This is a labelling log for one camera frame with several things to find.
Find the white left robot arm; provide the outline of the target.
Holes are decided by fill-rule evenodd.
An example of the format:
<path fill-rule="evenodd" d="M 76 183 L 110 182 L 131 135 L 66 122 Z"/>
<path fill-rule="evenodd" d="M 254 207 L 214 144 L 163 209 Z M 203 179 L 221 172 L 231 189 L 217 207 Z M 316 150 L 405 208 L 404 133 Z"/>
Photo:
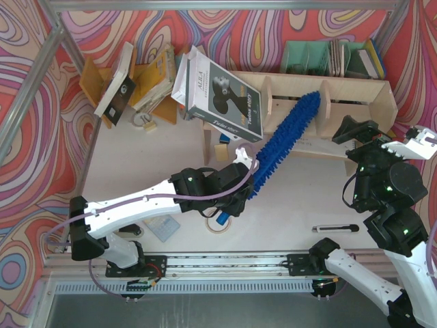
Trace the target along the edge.
<path fill-rule="evenodd" d="M 144 219 L 208 208 L 238 216 L 252 191 L 252 169 L 232 163 L 221 170 L 186 168 L 153 187 L 101 204 L 76 196 L 69 203 L 72 259 L 104 258 L 130 269 L 141 263 L 142 248 L 115 231 Z"/>

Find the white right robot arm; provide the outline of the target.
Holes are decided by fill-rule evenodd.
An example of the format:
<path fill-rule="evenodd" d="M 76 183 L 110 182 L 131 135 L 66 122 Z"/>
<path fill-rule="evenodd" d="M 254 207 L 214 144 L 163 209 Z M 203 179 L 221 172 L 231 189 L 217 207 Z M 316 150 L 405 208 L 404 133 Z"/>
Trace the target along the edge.
<path fill-rule="evenodd" d="M 436 263 L 432 258 L 435 232 L 426 230 L 413 206 L 427 195 L 412 160 L 428 160 L 436 153 L 436 134 L 413 126 L 403 141 L 383 133 L 371 120 L 344 117 L 333 136 L 336 144 L 355 139 L 358 148 L 346 156 L 357 164 L 350 178 L 354 195 L 348 207 L 369 212 L 364 224 L 401 279 L 396 286 L 348 255 L 329 238 L 307 254 L 290 254 L 282 262 L 291 276 L 335 275 L 371 300 L 392 327 L 436 326 Z"/>

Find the blue microfiber duster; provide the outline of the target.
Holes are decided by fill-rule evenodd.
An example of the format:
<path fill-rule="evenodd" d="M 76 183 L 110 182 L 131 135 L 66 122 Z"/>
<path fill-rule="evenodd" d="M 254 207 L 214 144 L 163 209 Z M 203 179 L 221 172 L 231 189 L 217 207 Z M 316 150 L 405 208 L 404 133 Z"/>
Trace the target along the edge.
<path fill-rule="evenodd" d="M 253 174 L 254 191 L 249 199 L 255 197 L 281 162 L 291 152 L 294 144 L 302 137 L 312 119 L 318 114 L 321 104 L 319 91 L 304 95 L 278 125 L 272 137 L 257 153 L 259 168 Z"/>

